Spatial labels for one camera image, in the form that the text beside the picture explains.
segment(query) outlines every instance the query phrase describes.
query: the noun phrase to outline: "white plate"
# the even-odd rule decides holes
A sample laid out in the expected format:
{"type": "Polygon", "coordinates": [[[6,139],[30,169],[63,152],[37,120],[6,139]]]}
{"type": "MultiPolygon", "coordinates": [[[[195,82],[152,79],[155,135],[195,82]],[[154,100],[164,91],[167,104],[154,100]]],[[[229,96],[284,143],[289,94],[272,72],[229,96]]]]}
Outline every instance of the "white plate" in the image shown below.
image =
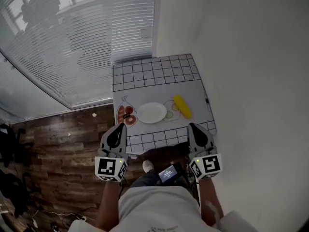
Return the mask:
{"type": "Polygon", "coordinates": [[[166,107],[157,102],[146,103],[137,111],[137,118],[146,124],[153,124],[164,119],[166,107]]]}

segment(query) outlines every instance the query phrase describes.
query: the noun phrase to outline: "white t-shirt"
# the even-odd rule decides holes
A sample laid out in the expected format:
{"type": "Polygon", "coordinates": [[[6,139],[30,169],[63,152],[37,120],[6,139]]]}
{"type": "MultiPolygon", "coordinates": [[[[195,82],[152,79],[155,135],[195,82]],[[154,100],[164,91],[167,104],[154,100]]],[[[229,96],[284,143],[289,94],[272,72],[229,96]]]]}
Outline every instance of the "white t-shirt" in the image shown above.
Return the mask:
{"type": "MultiPolygon", "coordinates": [[[[226,224],[230,228],[227,231],[256,231],[237,216],[228,217],[226,224]]],[[[101,232],[79,220],[74,221],[69,229],[69,232],[77,231],[101,232]]],[[[111,230],[111,232],[187,231],[218,232],[201,219],[197,201],[182,187],[130,188],[119,200],[119,224],[111,230]]]]}

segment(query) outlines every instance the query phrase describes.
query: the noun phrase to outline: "wooden floor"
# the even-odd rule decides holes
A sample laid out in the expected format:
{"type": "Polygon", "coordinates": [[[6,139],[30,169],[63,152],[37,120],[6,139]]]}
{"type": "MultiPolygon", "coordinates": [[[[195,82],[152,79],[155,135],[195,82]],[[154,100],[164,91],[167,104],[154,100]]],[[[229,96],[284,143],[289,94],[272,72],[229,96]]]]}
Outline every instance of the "wooden floor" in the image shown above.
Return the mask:
{"type": "MultiPolygon", "coordinates": [[[[30,220],[34,214],[39,226],[36,231],[51,231],[51,222],[56,222],[62,231],[66,231],[75,220],[74,215],[64,216],[50,212],[79,213],[87,216],[90,223],[93,221],[104,189],[104,182],[98,180],[94,174],[94,157],[98,155],[102,135],[113,125],[112,105],[13,125],[15,133],[19,128],[26,129],[26,134],[21,136],[21,143],[34,143],[24,158],[24,162],[29,166],[11,162],[8,168],[4,168],[1,163],[0,168],[19,178],[22,178],[23,173],[30,173],[33,185],[40,188],[40,191],[31,194],[31,197],[37,206],[45,210],[43,212],[30,207],[28,213],[15,218],[14,207],[5,199],[10,211],[5,218],[16,231],[24,231],[27,224],[31,225],[30,220]]],[[[161,171],[172,160],[184,165],[185,155],[184,149],[160,149],[131,159],[125,174],[128,185],[144,174],[141,166],[143,160],[150,159],[155,169],[161,171]]]]}

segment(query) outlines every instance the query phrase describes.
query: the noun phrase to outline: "white wall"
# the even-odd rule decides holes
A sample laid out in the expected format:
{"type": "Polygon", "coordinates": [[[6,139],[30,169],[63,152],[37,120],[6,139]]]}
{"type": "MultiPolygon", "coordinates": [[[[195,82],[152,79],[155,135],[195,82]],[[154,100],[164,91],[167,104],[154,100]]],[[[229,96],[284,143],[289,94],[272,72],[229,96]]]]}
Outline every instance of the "white wall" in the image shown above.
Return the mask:
{"type": "Polygon", "coordinates": [[[47,95],[0,54],[0,118],[6,123],[22,122],[68,111],[47,95]]]}
{"type": "Polygon", "coordinates": [[[261,232],[309,218],[309,0],[211,0],[192,55],[210,98],[226,212],[261,232]]]}
{"type": "Polygon", "coordinates": [[[208,0],[156,0],[159,10],[154,57],[190,53],[208,0]]]}

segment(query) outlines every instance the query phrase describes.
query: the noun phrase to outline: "window blinds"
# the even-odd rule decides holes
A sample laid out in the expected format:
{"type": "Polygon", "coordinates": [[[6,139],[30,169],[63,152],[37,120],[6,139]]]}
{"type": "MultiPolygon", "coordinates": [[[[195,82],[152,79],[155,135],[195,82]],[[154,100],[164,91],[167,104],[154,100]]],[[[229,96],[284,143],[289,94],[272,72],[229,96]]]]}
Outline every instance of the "window blinds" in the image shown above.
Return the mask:
{"type": "Polygon", "coordinates": [[[151,56],[155,0],[1,0],[0,50],[68,108],[111,95],[111,66],[151,56]]]}

